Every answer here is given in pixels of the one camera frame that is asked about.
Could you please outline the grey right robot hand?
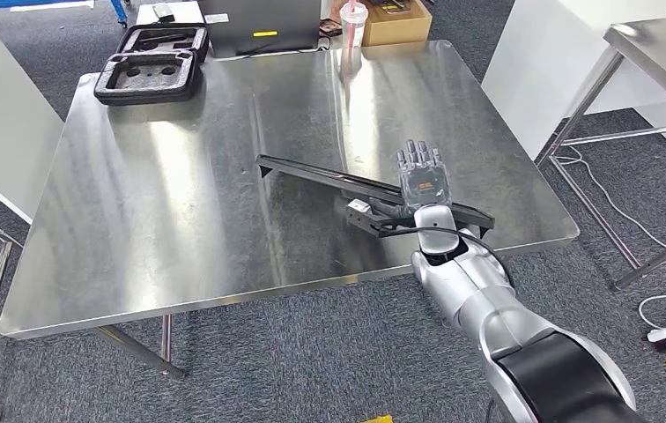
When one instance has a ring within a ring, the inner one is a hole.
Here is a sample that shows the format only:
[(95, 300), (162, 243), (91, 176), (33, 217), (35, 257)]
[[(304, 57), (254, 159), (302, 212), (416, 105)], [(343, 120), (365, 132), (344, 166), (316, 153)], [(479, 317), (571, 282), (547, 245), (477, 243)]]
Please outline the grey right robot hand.
[(369, 197), (374, 211), (400, 219), (412, 217), (424, 206), (452, 204), (448, 171), (437, 148), (429, 150), (425, 141), (408, 139), (405, 150), (399, 150), (396, 156), (403, 204), (386, 204)]

